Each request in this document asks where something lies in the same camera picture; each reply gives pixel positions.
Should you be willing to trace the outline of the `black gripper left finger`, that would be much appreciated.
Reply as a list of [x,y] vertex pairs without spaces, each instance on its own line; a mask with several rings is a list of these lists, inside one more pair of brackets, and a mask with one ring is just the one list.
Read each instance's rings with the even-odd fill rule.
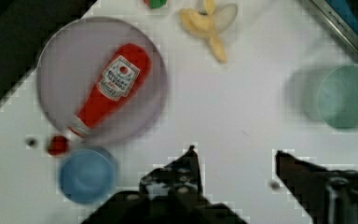
[[195,189],[197,193],[203,193],[200,163],[194,145],[190,145],[183,156],[143,176],[139,190],[148,198],[156,198],[165,197],[171,189],[182,186]]

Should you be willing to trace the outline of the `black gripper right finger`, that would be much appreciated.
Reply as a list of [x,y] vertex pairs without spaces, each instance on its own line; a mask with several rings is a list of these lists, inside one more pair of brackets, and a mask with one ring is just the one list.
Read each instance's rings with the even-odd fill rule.
[[276,175],[313,224],[358,224],[358,171],[328,170],[278,151]]

